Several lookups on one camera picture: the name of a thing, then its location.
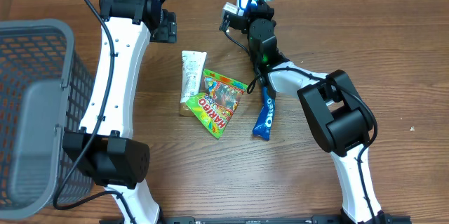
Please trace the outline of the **white tube with gold cap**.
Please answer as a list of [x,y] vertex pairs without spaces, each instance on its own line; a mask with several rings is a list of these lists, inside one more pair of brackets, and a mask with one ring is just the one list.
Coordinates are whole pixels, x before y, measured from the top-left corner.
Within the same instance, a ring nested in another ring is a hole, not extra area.
[[187,101],[199,93],[206,57],[206,52],[182,51],[182,90],[179,107],[181,116],[194,116],[187,107]]

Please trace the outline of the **green Haribo candy bag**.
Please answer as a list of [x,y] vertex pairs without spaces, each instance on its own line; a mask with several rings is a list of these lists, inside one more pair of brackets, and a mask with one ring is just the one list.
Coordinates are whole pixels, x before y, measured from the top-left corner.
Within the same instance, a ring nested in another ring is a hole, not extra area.
[[186,105],[205,128],[219,139],[248,86],[223,74],[203,71],[205,93],[190,97]]

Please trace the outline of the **blue Oreo cookie pack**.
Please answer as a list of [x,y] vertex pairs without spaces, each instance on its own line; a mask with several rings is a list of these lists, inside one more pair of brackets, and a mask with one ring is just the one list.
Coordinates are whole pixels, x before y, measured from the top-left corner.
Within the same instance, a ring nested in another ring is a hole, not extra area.
[[274,115],[275,99],[269,95],[269,89],[264,86],[262,88],[262,109],[253,127],[253,135],[268,141],[270,139]]

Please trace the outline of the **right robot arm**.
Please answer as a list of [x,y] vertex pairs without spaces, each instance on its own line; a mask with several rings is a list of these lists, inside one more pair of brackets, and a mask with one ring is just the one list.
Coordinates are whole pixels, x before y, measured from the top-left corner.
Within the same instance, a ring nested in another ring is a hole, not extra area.
[[248,5],[245,10],[226,3],[220,30],[233,28],[246,34],[255,80],[269,95],[285,93],[300,101],[314,140],[334,161],[346,222],[379,223],[382,209],[368,164],[368,148],[377,136],[372,111],[346,72],[311,72],[287,59],[277,46],[273,16],[274,9],[266,3]]

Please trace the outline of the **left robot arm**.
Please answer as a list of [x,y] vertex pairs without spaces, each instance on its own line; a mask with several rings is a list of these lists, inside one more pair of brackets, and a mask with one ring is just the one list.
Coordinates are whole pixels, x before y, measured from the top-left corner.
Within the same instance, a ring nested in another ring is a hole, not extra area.
[[[78,131],[62,147],[74,162],[53,198],[58,210],[73,209],[103,195],[113,196],[120,223],[164,223],[146,181],[149,146],[133,140],[133,106],[143,56],[150,43],[177,41],[176,14],[166,0],[84,0],[101,25],[102,45],[91,99]],[[75,171],[103,191],[73,204],[59,197]]]

